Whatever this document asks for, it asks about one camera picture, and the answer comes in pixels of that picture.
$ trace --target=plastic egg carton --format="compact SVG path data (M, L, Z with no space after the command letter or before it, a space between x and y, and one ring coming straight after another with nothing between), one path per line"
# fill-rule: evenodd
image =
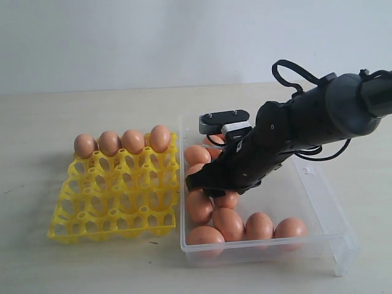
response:
M201 144L204 136L198 132L198 114L182 115L179 119L180 141L180 243L188 262L196 266L217 266L238 262L295 261L314 258L320 263L333 261L336 276L344 276L356 259L360 248L344 212L337 202L319 164L292 156L283 167L269 174L262 185L240 195L235 211L244 223L255 212L267 213L276 226L287 217L299 217L307 226L307 236L216 244L188 245L186 237L195 227L187 216L185 199L189 192L185 172L185 149ZM287 244L301 244L296 251L287 252ZM208 251L223 249L211 258Z
M149 134L146 134L149 145ZM162 236L176 226L178 203L177 135L163 153L147 145L140 154L122 148L108 157L95 151L91 158L68 167L47 236L62 243L81 237L105 241L112 235L137 237L144 231Z

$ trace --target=robotic arm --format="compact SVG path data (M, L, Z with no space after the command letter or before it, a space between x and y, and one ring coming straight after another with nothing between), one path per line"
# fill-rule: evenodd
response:
M294 70L316 85L304 92L299 84L285 81L277 67ZM226 190L239 194L257 187L262 179L282 166L292 155L324 161L334 159L352 138L372 133L380 120L392 113L392 72L378 70L369 75L347 73L339 77L330 73L316 78L302 67L279 60L272 67L277 81L296 92L286 103L269 101L260 107L255 127L248 123L244 110L208 113L200 117L199 131L207 135L223 133L227 143L219 157L199 172L186 178L188 189L202 188L211 197L225 195ZM322 145L345 140L340 151L324 158L313 158Z

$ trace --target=transparent plastic box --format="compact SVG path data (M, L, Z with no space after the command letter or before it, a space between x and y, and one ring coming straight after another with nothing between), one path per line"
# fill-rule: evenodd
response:
M260 187L247 191L239 198L235 211L244 223L257 211L267 213L276 226L287 217L299 217L307 225L307 236L217 244L188 245L186 237L195 226L188 219L184 203L189 194L184 174L189 168L183 158L184 150L201 144L198 132L198 114L179 118L179 145L181 166L180 242L188 262L195 266L217 266L238 262L291 261L303 258L331 257L334 273L344 276L359 254L360 247L344 212L323 175L320 164L292 156L283 166L270 173ZM301 243L296 251L285 252L281 246ZM206 252L223 249L211 258Z

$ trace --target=table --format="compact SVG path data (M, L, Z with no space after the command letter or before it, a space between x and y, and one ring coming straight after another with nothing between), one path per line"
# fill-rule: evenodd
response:
M156 124L177 131L178 115L188 112L242 108L254 119L266 100L283 102L290 93L265 83L0 96L0 293L390 293L389 117L322 163L362 246L346 277L297 264L190 268L177 231L76 246L47 239L77 134L148 132Z

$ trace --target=yellow egg tray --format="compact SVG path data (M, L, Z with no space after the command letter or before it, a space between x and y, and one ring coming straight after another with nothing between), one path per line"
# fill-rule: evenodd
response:
M149 145L149 134L146 134ZM62 243L81 237L105 241L112 235L137 237L150 231L162 236L176 226L178 203L177 135L163 153L147 146L140 154L120 149L108 157L95 151L91 158L68 167L47 236Z

